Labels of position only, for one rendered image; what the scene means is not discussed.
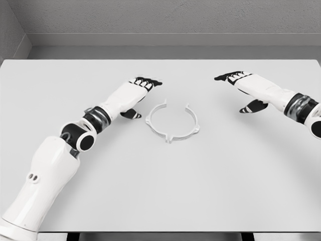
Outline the left striped five-finger robot hand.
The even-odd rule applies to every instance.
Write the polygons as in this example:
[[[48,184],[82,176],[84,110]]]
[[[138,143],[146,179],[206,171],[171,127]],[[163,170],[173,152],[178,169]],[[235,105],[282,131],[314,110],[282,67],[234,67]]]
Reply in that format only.
[[[163,83],[154,79],[136,77],[123,84],[114,94],[116,103],[120,104],[120,115],[127,119],[141,118],[133,107],[142,101],[146,95],[156,86]]]

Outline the right striped five-finger robot hand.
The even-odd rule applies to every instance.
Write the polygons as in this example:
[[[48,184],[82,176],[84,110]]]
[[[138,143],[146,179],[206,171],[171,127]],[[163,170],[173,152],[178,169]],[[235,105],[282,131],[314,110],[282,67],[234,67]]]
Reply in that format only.
[[[252,73],[235,71],[219,75],[216,81],[225,81],[236,87],[241,92],[254,98],[252,102],[240,109],[240,113],[255,113],[272,104],[277,110],[282,110],[281,100],[278,96],[281,88],[273,82]]]

